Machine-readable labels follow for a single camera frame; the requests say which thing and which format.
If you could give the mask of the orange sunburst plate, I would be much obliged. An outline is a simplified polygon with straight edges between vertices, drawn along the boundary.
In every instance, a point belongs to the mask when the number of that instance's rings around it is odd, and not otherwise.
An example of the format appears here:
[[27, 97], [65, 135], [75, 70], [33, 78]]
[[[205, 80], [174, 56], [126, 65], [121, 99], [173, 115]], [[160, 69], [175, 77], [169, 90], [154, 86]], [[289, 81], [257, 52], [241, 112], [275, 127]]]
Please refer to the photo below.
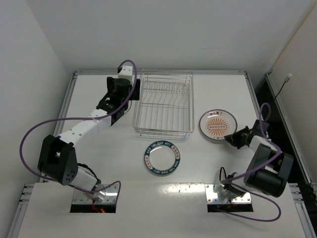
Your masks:
[[238, 123], [232, 113], [223, 109], [213, 109], [200, 117], [198, 126], [205, 138], [214, 142], [222, 142], [225, 140], [225, 136], [237, 131]]

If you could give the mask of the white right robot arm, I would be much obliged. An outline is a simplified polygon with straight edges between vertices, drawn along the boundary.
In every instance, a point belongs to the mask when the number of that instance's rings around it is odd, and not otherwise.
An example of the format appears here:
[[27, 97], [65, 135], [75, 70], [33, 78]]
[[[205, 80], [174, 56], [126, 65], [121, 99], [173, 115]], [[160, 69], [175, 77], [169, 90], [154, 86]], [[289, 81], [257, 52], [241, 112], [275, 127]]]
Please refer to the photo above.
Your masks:
[[246, 171], [240, 175], [236, 172], [227, 175], [225, 169], [220, 168], [219, 181], [232, 197], [254, 190], [273, 197], [280, 197], [284, 192], [294, 158], [267, 138], [268, 129], [268, 122], [256, 120], [252, 128], [246, 126], [224, 137], [237, 149], [247, 146], [254, 152]]

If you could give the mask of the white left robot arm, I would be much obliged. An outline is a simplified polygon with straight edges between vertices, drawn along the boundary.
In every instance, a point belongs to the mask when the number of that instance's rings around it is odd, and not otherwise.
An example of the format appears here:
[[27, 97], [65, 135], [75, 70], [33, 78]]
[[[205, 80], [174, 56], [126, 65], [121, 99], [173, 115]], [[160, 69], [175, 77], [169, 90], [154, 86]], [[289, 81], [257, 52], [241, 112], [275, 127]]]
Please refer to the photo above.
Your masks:
[[140, 99], [140, 80], [108, 77], [107, 93], [87, 120], [57, 135], [44, 138], [38, 170], [62, 185], [89, 193], [97, 188], [98, 178], [82, 170], [76, 152], [90, 137], [115, 124], [128, 109], [129, 101]]

